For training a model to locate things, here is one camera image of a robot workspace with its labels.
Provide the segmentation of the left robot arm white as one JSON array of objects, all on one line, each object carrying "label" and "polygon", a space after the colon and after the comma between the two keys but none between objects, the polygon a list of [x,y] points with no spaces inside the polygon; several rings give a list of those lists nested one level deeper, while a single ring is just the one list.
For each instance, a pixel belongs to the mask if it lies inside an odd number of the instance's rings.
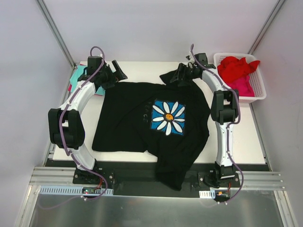
[{"label": "left robot arm white", "polygon": [[48,112],[49,135],[52,144],[65,150],[80,170],[85,170],[84,179],[95,184],[100,172],[94,169],[95,159],[85,146],[85,129],[81,120],[84,107],[99,88],[106,90],[115,83],[127,79],[116,60],[111,69],[101,56],[89,56],[87,66],[77,79],[77,86],[68,99]]}]

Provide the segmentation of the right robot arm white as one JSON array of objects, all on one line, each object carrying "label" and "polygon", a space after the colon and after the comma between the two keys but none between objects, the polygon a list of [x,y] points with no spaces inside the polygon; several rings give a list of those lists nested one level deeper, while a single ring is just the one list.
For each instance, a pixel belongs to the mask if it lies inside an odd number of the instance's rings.
[{"label": "right robot arm white", "polygon": [[211,118],[217,129],[218,151],[215,161],[213,181],[217,186],[225,186],[235,176],[236,165],[232,159],[232,131],[241,119],[239,97],[215,72],[216,67],[208,63],[205,53],[186,57],[188,63],[180,63],[170,80],[179,86],[187,86],[193,79],[203,80],[213,93]]}]

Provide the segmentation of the black t-shirt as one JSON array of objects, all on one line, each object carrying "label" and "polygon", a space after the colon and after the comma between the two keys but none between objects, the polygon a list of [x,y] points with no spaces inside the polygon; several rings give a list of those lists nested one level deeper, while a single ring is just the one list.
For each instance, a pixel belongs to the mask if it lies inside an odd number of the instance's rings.
[{"label": "black t-shirt", "polygon": [[209,138],[210,108],[200,87],[171,82],[119,82],[106,90],[92,149],[149,152],[156,156],[156,179],[181,190],[187,171]]}]

